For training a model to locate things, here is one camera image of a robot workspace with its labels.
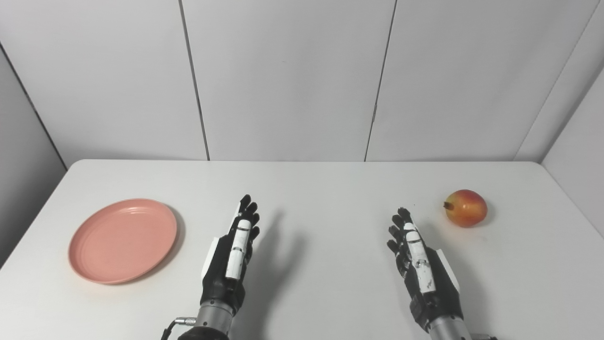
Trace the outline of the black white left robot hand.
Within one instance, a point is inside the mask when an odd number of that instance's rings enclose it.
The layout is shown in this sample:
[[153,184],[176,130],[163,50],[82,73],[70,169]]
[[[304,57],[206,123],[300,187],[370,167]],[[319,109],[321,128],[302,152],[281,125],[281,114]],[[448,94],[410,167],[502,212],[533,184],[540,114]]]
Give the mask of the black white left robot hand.
[[243,305],[243,280],[260,233],[258,205],[249,194],[243,196],[227,234],[217,239],[212,258],[202,279],[200,302],[225,303],[236,315]]

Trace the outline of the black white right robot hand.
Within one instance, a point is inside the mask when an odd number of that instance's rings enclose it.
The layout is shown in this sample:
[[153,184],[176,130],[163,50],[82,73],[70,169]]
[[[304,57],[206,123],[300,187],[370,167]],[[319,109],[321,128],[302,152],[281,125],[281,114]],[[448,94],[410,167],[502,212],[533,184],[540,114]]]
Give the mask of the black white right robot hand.
[[410,295],[414,321],[426,332],[438,318],[463,319],[459,288],[442,251],[427,246],[410,211],[399,207],[388,232],[387,247]]

